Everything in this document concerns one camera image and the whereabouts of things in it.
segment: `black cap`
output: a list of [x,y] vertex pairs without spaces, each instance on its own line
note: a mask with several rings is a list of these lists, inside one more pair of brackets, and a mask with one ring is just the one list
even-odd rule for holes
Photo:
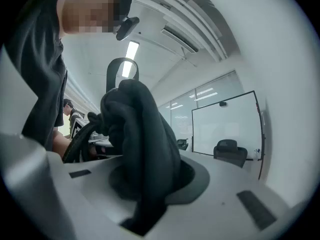
[[119,0],[118,6],[114,7],[114,20],[123,21],[129,14],[132,0]]
[[67,99],[67,98],[64,98],[64,99],[63,99],[63,107],[65,107],[67,104],[68,104],[70,107],[73,107],[71,100],[70,100],[70,99]]

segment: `whiteboard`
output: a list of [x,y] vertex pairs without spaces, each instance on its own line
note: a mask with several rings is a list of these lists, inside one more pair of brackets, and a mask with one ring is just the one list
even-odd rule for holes
[[192,111],[193,151],[213,155],[219,141],[230,139],[247,150],[247,159],[260,159],[262,129],[254,91],[225,102],[226,106],[218,102]]

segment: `ceiling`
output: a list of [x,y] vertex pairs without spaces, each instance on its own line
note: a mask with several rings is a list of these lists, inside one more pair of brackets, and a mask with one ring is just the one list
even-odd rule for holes
[[[198,5],[211,7],[209,0],[194,0]],[[139,17],[140,23],[125,40],[117,41],[113,33],[86,33],[66,35],[62,39],[63,60],[72,77],[82,88],[90,102],[99,107],[106,91],[106,71],[109,63],[119,57],[125,57],[130,41],[139,43],[134,60],[139,67],[139,80],[149,90],[178,67],[184,56],[179,44],[163,35],[161,30],[168,24],[164,14],[148,6],[133,2],[129,17]],[[188,33],[180,31],[184,37]],[[116,86],[122,77],[122,67],[117,74]],[[129,78],[135,73],[133,66]]]

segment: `black chair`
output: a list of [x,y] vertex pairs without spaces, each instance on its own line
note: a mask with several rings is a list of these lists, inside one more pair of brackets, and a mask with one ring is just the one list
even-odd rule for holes
[[248,156],[244,147],[237,146],[233,139],[220,140],[213,149],[213,158],[243,167]]
[[180,150],[187,150],[187,147],[189,145],[189,143],[187,143],[187,139],[178,139],[176,142],[178,143],[178,148]]

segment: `person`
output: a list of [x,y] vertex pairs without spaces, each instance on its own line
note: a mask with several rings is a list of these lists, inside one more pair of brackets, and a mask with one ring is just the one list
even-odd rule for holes
[[37,95],[22,134],[63,157],[70,141],[60,132],[68,72],[61,38],[68,34],[114,32],[132,0],[27,0],[4,47],[17,71]]
[[72,129],[74,128],[74,124],[76,122],[76,119],[77,118],[85,118],[85,114],[79,112],[78,110],[76,110],[76,108],[74,107],[74,105],[72,104],[71,100],[70,99],[67,99],[65,98],[63,100],[63,113],[66,115],[66,116],[70,116],[69,117],[69,121],[70,121],[70,134],[67,135],[67,136],[64,136],[66,137],[67,139],[70,139],[71,138],[71,134],[72,134]]

